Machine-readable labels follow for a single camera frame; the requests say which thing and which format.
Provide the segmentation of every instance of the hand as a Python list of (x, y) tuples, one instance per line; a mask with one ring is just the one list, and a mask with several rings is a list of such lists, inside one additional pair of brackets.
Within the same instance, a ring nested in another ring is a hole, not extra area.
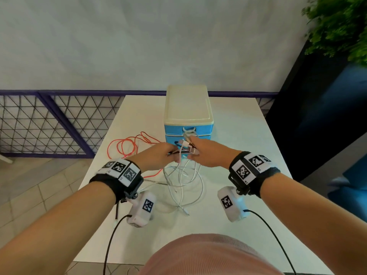
[(159, 170), (173, 161), (178, 162), (178, 154), (167, 156), (168, 152), (177, 149), (178, 148), (172, 144), (159, 143), (138, 154), (126, 157), (126, 159), (134, 162), (142, 173), (145, 171)]
[(190, 154), (187, 158), (207, 167), (221, 166), (229, 169), (233, 159), (241, 152), (215, 141), (200, 139), (195, 136), (190, 136), (190, 141), (196, 146), (199, 154)]

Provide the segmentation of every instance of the leaves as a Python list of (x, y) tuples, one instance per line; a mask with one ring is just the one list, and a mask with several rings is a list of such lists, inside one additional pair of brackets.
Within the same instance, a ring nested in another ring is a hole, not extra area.
[(349, 60), (367, 66), (367, 0), (309, 0), (302, 10), (315, 26), (307, 34), (317, 51), (326, 56), (349, 51)]

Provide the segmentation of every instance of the plastic drawer unit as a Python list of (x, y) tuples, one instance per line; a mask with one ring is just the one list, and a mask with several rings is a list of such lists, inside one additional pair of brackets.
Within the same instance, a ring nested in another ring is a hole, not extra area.
[(171, 85), (167, 88), (164, 110), (166, 142), (174, 145), (184, 133), (210, 139), (213, 114), (205, 85)]

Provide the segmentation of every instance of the white table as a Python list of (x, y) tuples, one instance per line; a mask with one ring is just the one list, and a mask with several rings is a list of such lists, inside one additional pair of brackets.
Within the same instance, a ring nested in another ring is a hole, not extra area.
[[(145, 131), (164, 141), (164, 102), (164, 96), (125, 97), (80, 187), (85, 186), (94, 173), (108, 161), (106, 149), (113, 139), (135, 136), (140, 131)], [(210, 102), (214, 116), (212, 140), (238, 150), (264, 154), (274, 161), (284, 174), (290, 176), (254, 98), (210, 97)], [(142, 150), (149, 145), (139, 142), (139, 147)], [(118, 157), (114, 148), (110, 149), (110, 154)], [(154, 252), (181, 236), (218, 233), (232, 236), (252, 246), (282, 272), (292, 272), (276, 239), (257, 216), (251, 214), (235, 223), (227, 219), (217, 198), (217, 191), (223, 186), (232, 185), (227, 178), (228, 171), (220, 167), (211, 169), (201, 167), (200, 174), (204, 178), (204, 195), (198, 203), (186, 208), (190, 216), (186, 216), (181, 210), (173, 211), (172, 207), (167, 205), (172, 204), (167, 186), (152, 186), (150, 190), (158, 195), (160, 201), (154, 209), (154, 219), (143, 228), (135, 228), (122, 222), (114, 235), (108, 262), (145, 264)], [(164, 180), (163, 175), (154, 179)], [(197, 198), (200, 189), (201, 184), (197, 182), (191, 191), (185, 192), (184, 202)], [(246, 205), (260, 214), (272, 227), (296, 272), (332, 274), (325, 264), (275, 217), (261, 199), (246, 196)], [(119, 218), (126, 215), (130, 208), (129, 203), (120, 204)], [(113, 231), (114, 215), (115, 208), (80, 251), (75, 261), (104, 262), (108, 241)]]

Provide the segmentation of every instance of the white wall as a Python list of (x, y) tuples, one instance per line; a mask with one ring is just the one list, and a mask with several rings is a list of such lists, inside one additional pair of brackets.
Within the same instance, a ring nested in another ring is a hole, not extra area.
[(0, 0), (0, 89), (277, 92), (306, 0)]
[(301, 183), (326, 197), (328, 191), (332, 189), (327, 184), (332, 179), (341, 177), (343, 172), (353, 166), (365, 154), (367, 154), (367, 133), (302, 180)]

